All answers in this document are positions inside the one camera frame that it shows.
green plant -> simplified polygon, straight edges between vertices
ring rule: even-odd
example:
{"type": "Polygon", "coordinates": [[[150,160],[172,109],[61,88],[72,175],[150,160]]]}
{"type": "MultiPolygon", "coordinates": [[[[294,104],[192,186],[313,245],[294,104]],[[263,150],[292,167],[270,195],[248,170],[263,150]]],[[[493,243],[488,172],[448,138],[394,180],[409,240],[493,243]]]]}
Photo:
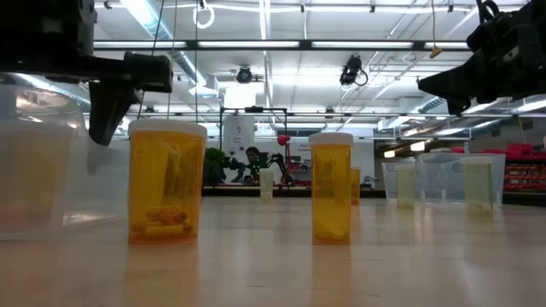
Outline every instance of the green plant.
{"type": "Polygon", "coordinates": [[[220,149],[207,148],[205,150],[203,185],[215,187],[225,179],[224,158],[225,153],[220,149]]]}

table surface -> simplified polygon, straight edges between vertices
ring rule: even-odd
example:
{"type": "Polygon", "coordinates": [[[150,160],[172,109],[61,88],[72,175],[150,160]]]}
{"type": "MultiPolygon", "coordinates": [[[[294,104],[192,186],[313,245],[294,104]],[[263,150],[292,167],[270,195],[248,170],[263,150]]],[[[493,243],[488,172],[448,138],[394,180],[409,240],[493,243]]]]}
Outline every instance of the table surface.
{"type": "Polygon", "coordinates": [[[311,200],[205,198],[199,239],[127,246],[124,223],[0,242],[0,306],[546,306],[546,210],[352,207],[350,246],[311,244],[311,200]]]}

security camera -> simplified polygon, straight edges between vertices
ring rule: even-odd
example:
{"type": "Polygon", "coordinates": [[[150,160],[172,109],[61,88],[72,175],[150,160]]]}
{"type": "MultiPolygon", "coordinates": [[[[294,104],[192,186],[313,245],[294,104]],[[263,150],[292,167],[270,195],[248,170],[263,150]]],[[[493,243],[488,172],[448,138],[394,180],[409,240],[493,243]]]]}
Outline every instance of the security camera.
{"type": "Polygon", "coordinates": [[[362,69],[362,61],[360,60],[360,55],[351,55],[351,58],[349,58],[346,65],[343,66],[340,83],[344,86],[352,84],[364,86],[366,85],[366,83],[368,83],[368,74],[366,74],[366,72],[362,69]],[[363,83],[357,82],[360,74],[363,74],[364,77],[366,77],[366,81],[363,83]]]}
{"type": "Polygon", "coordinates": [[[241,67],[236,79],[240,84],[249,84],[253,80],[253,73],[250,71],[250,67],[241,67]]]}

white bottle cap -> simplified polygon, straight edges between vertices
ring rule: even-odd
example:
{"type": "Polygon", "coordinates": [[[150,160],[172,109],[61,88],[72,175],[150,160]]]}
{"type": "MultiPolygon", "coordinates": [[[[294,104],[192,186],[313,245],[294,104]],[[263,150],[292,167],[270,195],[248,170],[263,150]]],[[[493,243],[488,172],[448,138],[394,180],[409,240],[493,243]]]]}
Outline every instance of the white bottle cap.
{"type": "Polygon", "coordinates": [[[137,131],[181,132],[206,139],[202,125],[172,119],[137,119],[129,123],[129,135],[137,131]]]}
{"type": "Polygon", "coordinates": [[[352,146],[352,134],[344,132],[316,133],[309,136],[309,144],[313,145],[349,145],[352,146]]]}

clear plastic container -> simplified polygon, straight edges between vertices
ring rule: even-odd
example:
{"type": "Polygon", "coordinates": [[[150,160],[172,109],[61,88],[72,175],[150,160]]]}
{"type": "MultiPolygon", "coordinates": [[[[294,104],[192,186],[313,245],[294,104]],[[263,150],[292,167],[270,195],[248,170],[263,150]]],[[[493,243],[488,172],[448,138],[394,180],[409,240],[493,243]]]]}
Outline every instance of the clear plastic container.
{"type": "Polygon", "coordinates": [[[414,190],[415,166],[396,166],[397,208],[413,210],[415,204],[414,190]]]}
{"type": "Polygon", "coordinates": [[[491,159],[491,192],[495,206],[502,205],[504,190],[504,154],[493,153],[425,153],[417,157],[415,181],[417,197],[429,204],[463,204],[465,199],[462,159],[489,157],[491,159]]]}
{"type": "Polygon", "coordinates": [[[270,205],[273,202],[273,183],[275,171],[272,169],[259,170],[259,197],[262,203],[270,205]]]}
{"type": "Polygon", "coordinates": [[[23,120],[0,121],[3,149],[0,233],[49,231],[67,180],[72,129],[23,120]]]}
{"type": "Polygon", "coordinates": [[[492,217],[492,158],[465,157],[461,163],[467,214],[470,217],[492,217]]]}
{"type": "Polygon", "coordinates": [[[347,133],[309,137],[312,156],[313,242],[351,242],[351,146],[347,133]]]}
{"type": "Polygon", "coordinates": [[[128,145],[93,143],[71,98],[0,84],[0,240],[125,219],[128,145]]]}
{"type": "Polygon", "coordinates": [[[413,165],[415,162],[383,162],[381,168],[383,169],[383,183],[385,184],[386,199],[389,201],[396,201],[397,188],[396,188],[396,166],[397,165],[413,165]]]}
{"type": "Polygon", "coordinates": [[[168,119],[129,125],[129,241],[193,240],[199,229],[206,128],[168,119]]]}
{"type": "Polygon", "coordinates": [[[360,167],[351,168],[351,205],[360,205],[360,167]]]}

